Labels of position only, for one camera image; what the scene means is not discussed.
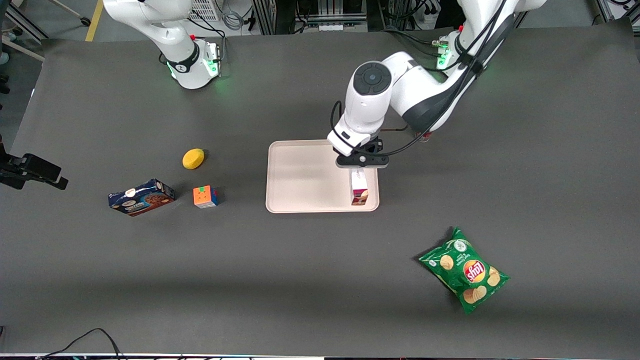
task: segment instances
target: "dark gray mat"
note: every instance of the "dark gray mat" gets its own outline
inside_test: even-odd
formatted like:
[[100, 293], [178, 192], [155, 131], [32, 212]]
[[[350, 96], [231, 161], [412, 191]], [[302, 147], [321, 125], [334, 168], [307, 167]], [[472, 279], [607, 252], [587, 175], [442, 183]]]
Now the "dark gray mat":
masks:
[[[70, 184], [0, 189], [3, 351], [101, 326], [125, 352], [640, 357], [627, 22], [514, 32], [433, 139], [380, 171], [375, 212], [267, 212], [269, 144], [326, 136], [353, 70], [402, 48], [384, 33], [232, 38], [223, 77], [187, 91], [151, 42], [49, 43], [13, 150]], [[409, 138], [385, 134], [389, 149]], [[184, 170], [192, 147], [211, 155]], [[138, 218], [107, 207], [151, 177], [180, 200]], [[227, 202], [194, 207], [203, 184]], [[451, 225], [512, 277], [471, 315], [412, 260]]]

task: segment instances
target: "yellow floor line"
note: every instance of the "yellow floor line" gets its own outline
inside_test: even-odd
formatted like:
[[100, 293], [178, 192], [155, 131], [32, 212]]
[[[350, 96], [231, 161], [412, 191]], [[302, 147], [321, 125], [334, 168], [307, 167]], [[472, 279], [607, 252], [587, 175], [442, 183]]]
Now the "yellow floor line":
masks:
[[100, 21], [100, 15], [102, 15], [103, 8], [104, 4], [102, 4], [102, 0], [98, 0], [98, 2], [95, 4], [95, 10], [93, 11], [93, 16], [91, 17], [91, 25], [89, 25], [89, 30], [87, 30], [86, 32], [86, 38], [84, 38], [84, 41], [93, 41], [95, 30], [98, 28], [98, 21]]

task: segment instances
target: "small box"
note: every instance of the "small box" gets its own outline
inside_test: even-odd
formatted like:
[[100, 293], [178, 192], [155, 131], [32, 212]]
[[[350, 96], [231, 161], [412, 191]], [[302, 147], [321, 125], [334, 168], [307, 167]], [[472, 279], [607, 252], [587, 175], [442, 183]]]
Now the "small box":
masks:
[[174, 200], [175, 192], [172, 188], [157, 179], [151, 179], [125, 192], [110, 193], [109, 207], [136, 217]]
[[367, 203], [369, 189], [363, 168], [349, 169], [351, 181], [351, 205], [361, 206]]
[[218, 206], [218, 191], [216, 189], [211, 190], [209, 185], [193, 188], [193, 204], [200, 209]]

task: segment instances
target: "blue box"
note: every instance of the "blue box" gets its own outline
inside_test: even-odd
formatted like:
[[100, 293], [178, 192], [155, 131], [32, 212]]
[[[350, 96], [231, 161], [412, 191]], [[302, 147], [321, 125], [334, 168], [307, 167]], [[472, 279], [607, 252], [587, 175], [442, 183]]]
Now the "blue box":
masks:
[[125, 192], [110, 193], [109, 207], [135, 217], [174, 200], [175, 192], [172, 188], [157, 179], [151, 179]]

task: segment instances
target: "rubik's cube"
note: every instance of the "rubik's cube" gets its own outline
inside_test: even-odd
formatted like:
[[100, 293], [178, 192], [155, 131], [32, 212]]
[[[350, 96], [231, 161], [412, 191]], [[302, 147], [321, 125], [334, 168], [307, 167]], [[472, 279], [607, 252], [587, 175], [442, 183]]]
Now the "rubik's cube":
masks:
[[218, 206], [218, 191], [209, 185], [193, 188], [193, 204], [200, 209]]

